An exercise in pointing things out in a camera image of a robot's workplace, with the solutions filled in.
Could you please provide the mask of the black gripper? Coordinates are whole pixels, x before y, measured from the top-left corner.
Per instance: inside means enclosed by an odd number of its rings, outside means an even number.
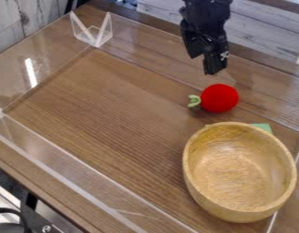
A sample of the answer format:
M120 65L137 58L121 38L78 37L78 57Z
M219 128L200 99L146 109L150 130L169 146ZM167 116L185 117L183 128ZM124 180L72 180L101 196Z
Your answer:
M196 58L204 52L205 75L227 68L228 45L224 24L229 19L232 0L183 0L180 31L187 54Z

